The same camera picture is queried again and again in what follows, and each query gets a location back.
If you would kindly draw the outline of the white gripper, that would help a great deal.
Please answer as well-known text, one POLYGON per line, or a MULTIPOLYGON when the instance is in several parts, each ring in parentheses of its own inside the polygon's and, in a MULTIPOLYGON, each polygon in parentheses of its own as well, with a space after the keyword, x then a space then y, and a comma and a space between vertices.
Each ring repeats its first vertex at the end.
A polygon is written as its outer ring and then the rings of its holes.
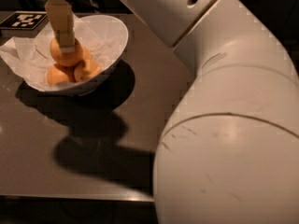
POLYGON ((73 52, 75 34, 72 7, 65 0, 48 0, 45 9, 60 50, 64 53, 73 52))

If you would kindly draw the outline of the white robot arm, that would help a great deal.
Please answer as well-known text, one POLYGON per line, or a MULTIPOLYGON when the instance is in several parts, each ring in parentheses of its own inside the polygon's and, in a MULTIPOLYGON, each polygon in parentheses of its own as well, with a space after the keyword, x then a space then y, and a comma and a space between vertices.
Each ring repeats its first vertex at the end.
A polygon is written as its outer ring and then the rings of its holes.
POLYGON ((155 154, 159 224, 299 224, 299 83, 239 0, 121 0, 192 71, 155 154))

